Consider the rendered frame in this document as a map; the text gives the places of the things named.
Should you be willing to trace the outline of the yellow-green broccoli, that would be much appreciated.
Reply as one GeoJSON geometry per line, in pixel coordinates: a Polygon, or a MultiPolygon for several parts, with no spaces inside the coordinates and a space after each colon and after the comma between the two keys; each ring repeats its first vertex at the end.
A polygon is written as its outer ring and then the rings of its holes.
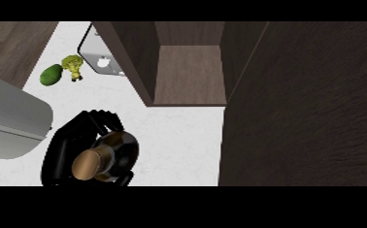
{"type": "Polygon", "coordinates": [[[62,60],[62,68],[71,72],[71,80],[79,81],[83,79],[80,75],[80,67],[83,65],[83,58],[79,55],[70,55],[62,60]]]}

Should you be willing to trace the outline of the brown wooden panel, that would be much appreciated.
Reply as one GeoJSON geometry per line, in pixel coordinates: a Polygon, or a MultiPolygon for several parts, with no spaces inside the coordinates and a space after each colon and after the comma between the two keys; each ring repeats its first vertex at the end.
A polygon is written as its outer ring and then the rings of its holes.
{"type": "Polygon", "coordinates": [[[56,21],[0,21],[0,80],[24,88],[56,21]]]}

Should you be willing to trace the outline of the dark wooden cabinet door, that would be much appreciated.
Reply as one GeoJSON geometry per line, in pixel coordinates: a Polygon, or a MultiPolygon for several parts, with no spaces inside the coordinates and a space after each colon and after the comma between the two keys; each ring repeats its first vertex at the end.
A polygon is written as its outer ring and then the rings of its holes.
{"type": "Polygon", "coordinates": [[[367,21],[271,22],[224,114],[222,186],[367,186],[367,21]]]}

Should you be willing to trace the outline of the green avocado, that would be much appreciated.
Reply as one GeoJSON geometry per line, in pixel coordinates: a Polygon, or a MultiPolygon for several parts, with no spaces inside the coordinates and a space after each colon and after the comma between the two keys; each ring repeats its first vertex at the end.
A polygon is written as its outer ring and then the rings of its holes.
{"type": "Polygon", "coordinates": [[[40,83],[46,86],[53,85],[62,78],[64,68],[59,64],[52,65],[40,75],[40,83]]]}

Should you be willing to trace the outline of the pale grey appliance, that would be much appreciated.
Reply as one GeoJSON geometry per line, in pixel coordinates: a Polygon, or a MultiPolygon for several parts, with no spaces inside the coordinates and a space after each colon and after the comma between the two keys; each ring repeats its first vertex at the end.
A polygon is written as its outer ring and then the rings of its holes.
{"type": "Polygon", "coordinates": [[[0,159],[24,156],[46,139],[50,105],[0,80],[0,159]]]}

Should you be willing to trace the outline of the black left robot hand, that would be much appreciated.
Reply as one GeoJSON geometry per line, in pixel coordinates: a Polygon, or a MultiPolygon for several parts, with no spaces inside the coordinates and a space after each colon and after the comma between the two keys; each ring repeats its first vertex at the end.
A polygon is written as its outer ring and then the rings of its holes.
{"type": "Polygon", "coordinates": [[[110,111],[83,111],[58,129],[47,147],[40,180],[45,186],[127,186],[126,183],[79,180],[71,173],[71,164],[82,151],[113,131],[124,131],[117,114],[110,111]]]}

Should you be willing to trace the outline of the dark wine bottle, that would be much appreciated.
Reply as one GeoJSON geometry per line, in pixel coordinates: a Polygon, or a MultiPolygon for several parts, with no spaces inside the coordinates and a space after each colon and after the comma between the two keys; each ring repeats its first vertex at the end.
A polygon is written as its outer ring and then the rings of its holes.
{"type": "Polygon", "coordinates": [[[79,180],[126,183],[133,176],[138,155],[139,144],[133,135],[126,131],[113,131],[76,156],[71,164],[73,176],[79,180]]]}

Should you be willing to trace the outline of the dark wooden cabinet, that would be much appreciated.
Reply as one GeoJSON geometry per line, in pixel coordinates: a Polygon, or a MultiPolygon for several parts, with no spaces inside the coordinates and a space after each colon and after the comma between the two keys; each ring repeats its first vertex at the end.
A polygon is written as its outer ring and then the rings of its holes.
{"type": "Polygon", "coordinates": [[[229,103],[265,21],[96,21],[93,26],[148,107],[229,103]]]}

